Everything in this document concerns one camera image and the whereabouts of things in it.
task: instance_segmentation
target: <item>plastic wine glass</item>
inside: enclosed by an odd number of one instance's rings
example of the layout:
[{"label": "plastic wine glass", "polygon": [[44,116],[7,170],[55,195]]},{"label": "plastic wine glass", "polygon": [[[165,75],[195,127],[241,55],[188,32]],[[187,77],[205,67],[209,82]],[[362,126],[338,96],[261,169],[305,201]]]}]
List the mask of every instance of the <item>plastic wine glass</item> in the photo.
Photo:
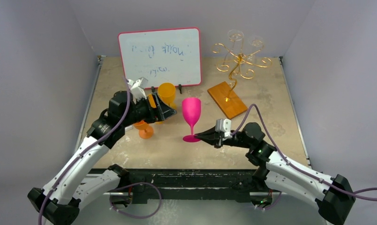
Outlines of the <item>plastic wine glass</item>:
[{"label": "plastic wine glass", "polygon": [[198,142],[199,139],[194,137],[194,126],[200,119],[201,100],[197,97],[188,97],[181,103],[184,120],[190,125],[191,135],[183,137],[185,142]]},{"label": "plastic wine glass", "polygon": [[144,120],[138,123],[134,123],[133,126],[139,130],[139,136],[142,139],[148,139],[154,134],[154,129],[152,128],[152,126],[144,122]]}]

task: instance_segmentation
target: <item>orange rectangular board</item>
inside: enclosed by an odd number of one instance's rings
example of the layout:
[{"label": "orange rectangular board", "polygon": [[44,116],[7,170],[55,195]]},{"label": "orange rectangular board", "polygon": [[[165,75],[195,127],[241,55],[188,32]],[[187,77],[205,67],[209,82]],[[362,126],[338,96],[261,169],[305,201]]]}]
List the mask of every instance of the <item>orange rectangular board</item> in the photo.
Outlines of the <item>orange rectangular board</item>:
[{"label": "orange rectangular board", "polygon": [[232,119],[248,110],[248,107],[246,107],[234,91],[231,91],[229,100],[226,101],[226,96],[230,89],[230,86],[226,82],[222,82],[207,90],[228,119]]}]

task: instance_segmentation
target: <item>pink wine glass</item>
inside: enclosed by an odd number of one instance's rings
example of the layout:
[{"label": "pink wine glass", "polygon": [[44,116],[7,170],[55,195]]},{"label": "pink wine glass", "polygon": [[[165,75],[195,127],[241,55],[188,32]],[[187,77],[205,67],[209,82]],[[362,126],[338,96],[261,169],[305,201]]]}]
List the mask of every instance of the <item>pink wine glass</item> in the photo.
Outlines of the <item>pink wine glass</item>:
[{"label": "pink wine glass", "polygon": [[200,119],[201,101],[197,97],[188,97],[181,103],[184,120],[190,125],[191,135],[183,137],[185,142],[198,142],[200,139],[194,137],[194,126]]}]

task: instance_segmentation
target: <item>gray wall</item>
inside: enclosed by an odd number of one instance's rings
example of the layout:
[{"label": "gray wall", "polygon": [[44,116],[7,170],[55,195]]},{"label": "gray wall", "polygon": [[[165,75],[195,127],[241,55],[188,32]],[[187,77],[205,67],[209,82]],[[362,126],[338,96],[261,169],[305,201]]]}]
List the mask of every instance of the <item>gray wall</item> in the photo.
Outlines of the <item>gray wall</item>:
[{"label": "gray wall", "polygon": [[[317,0],[284,68],[313,167],[377,187],[377,1]],[[346,224],[377,225],[377,202]]]},{"label": "gray wall", "polygon": [[264,54],[288,49],[314,0],[70,0],[96,54],[119,56],[123,31],[198,27],[202,53],[227,43],[227,32],[256,33],[266,42]]},{"label": "gray wall", "polygon": [[0,0],[0,224],[35,224],[27,199],[71,156],[96,57],[67,0]]}]

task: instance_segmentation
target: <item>table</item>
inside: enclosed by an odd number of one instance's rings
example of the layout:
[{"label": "table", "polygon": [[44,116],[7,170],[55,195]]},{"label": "table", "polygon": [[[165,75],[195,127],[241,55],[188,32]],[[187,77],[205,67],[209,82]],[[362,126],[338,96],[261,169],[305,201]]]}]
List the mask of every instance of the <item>table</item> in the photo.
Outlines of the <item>table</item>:
[{"label": "table", "polygon": [[[181,101],[187,97],[197,97],[202,101],[202,114],[194,132],[202,132],[215,125],[219,118],[225,118],[207,89],[228,80],[228,73],[216,69],[220,58],[202,59],[202,83],[199,86],[183,87],[182,94],[176,92],[177,115],[163,124],[151,124],[154,135],[141,139],[135,128],[127,131],[114,147],[105,154],[94,168],[107,168],[118,164],[125,168],[151,169],[253,169],[245,157],[247,149],[223,146],[215,149],[204,142],[186,143],[182,137],[190,133],[181,113]],[[242,101],[249,106],[256,103],[266,126],[282,152],[297,162],[307,165],[303,142],[279,58],[271,58],[269,68],[255,68],[255,77],[250,80],[238,78],[234,89]],[[119,90],[126,90],[120,57],[105,57],[97,80],[93,98],[84,125],[84,136],[90,125],[102,110],[108,108],[109,100]],[[232,119],[231,129],[242,121],[244,114]],[[246,122],[260,124],[253,108]]]}]

